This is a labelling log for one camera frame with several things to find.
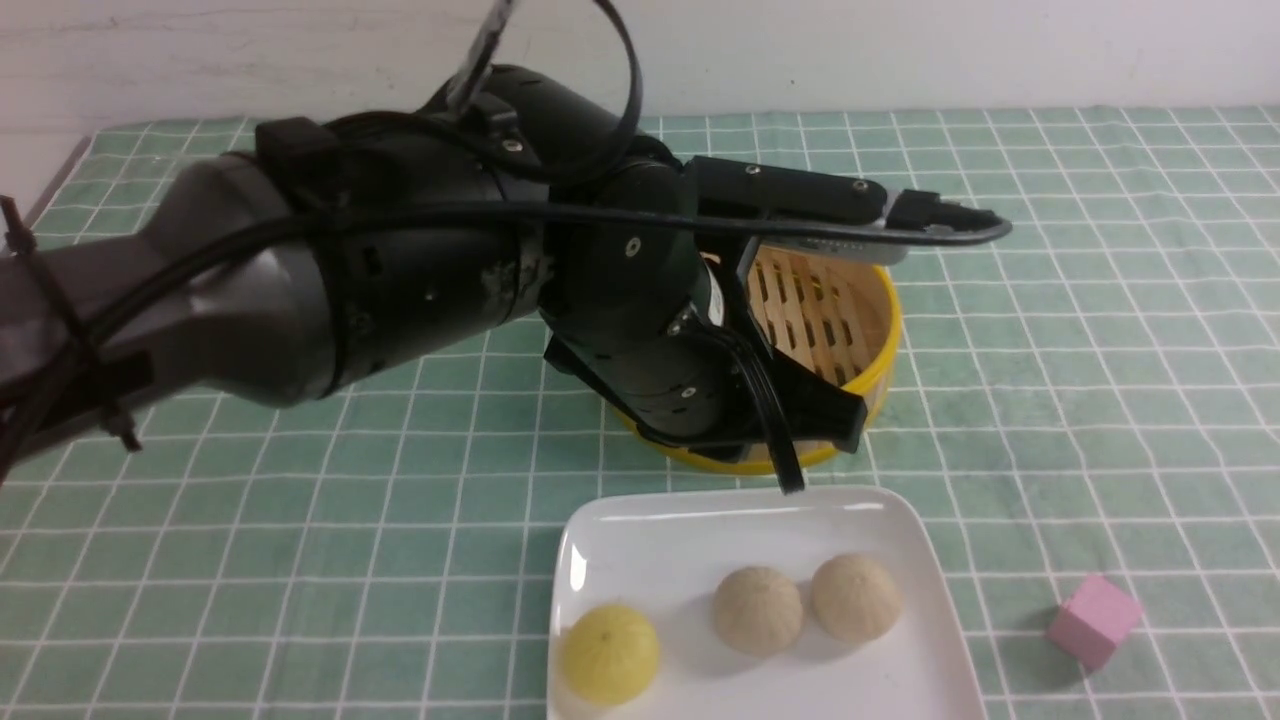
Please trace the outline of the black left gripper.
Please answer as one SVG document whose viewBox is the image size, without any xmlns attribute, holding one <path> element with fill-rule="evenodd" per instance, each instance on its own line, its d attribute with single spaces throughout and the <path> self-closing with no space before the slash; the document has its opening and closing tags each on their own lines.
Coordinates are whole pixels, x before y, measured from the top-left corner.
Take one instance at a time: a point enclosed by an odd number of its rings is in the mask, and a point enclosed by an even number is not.
<svg viewBox="0 0 1280 720">
<path fill-rule="evenodd" d="M 612 407 L 664 395 L 690 380 L 684 348 L 669 338 L 687 311 L 707 305 L 704 252 L 759 247 L 742 219 L 701 217 L 685 168 L 630 158 L 570 208 L 582 218 L 547 225 L 553 279 L 541 296 L 552 341 L 547 361 Z M 735 341 L 735 361 L 783 495 L 806 487 L 794 443 L 856 454 L 867 401 L 776 348 Z"/>
</svg>

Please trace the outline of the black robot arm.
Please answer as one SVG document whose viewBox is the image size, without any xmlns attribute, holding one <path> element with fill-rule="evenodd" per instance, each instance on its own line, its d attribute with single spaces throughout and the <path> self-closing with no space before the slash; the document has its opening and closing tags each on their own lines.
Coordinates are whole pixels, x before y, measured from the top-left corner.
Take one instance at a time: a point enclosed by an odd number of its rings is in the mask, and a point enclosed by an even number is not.
<svg viewBox="0 0 1280 720">
<path fill-rule="evenodd" d="M 134 233 L 42 250 L 3 200 L 3 469 L 195 386 L 292 407 L 539 315 L 545 361 L 655 445 L 727 461 L 854 451 L 868 404 L 769 340 L 744 272 L 763 240 L 855 218 L 795 208 L 820 176 L 698 158 L 522 67 L 465 111 L 256 127 L 179 173 Z"/>
</svg>

